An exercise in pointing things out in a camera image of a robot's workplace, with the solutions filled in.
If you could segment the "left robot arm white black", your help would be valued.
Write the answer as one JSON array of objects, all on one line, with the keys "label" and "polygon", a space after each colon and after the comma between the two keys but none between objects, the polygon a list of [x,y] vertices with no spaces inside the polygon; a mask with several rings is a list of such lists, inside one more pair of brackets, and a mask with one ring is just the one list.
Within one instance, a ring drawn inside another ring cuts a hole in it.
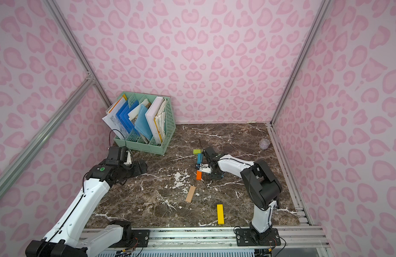
[{"label": "left robot arm white black", "polygon": [[82,189],[63,216],[39,241],[33,240],[25,250],[28,257],[95,257],[106,248],[120,243],[137,247],[130,222],[112,221],[94,236],[81,240],[85,225],[98,203],[119,182],[147,172],[145,161],[134,161],[130,166],[113,161],[102,161],[83,178]]}]

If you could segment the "yellow building block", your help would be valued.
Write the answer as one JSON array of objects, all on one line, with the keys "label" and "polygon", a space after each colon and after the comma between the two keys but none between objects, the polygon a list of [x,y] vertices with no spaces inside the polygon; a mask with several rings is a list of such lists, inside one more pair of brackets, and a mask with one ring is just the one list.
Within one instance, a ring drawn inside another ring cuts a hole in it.
[{"label": "yellow building block", "polygon": [[225,224],[224,208],[222,204],[217,205],[217,223],[218,225]]}]

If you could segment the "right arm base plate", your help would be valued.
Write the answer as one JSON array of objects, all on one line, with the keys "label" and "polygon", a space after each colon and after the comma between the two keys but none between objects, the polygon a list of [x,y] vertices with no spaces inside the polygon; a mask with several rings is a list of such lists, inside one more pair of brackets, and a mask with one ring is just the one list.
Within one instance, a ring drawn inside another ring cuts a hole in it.
[{"label": "right arm base plate", "polygon": [[269,229],[264,233],[258,233],[255,229],[235,227],[233,229],[238,246],[266,246],[275,248],[281,245],[278,230]]}]

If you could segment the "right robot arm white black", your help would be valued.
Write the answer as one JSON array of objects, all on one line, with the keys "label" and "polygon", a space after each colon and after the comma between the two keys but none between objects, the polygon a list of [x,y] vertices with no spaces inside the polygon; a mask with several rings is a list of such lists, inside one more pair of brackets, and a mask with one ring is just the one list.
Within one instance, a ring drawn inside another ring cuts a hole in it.
[{"label": "right robot arm white black", "polygon": [[230,173],[241,178],[254,204],[249,234],[259,243],[273,233],[272,213],[278,205],[282,186],[268,164],[263,160],[245,161],[231,155],[206,156],[206,164],[198,164],[198,171],[207,173],[211,179],[222,179]]}]

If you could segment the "orange building block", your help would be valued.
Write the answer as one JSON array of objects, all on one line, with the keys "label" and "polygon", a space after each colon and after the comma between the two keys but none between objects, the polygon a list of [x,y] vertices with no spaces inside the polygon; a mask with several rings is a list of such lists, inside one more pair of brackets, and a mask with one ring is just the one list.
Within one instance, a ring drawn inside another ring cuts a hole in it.
[{"label": "orange building block", "polygon": [[202,180],[202,172],[201,171],[197,171],[196,180],[197,181],[201,181]]}]

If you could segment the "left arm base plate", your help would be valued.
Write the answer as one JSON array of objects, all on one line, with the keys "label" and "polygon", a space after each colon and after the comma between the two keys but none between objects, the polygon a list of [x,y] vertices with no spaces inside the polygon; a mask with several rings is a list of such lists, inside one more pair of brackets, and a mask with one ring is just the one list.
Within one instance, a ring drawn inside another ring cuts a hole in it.
[{"label": "left arm base plate", "polygon": [[109,248],[146,248],[148,247],[150,230],[133,229],[131,232],[124,232],[123,237],[117,243],[112,244]]}]

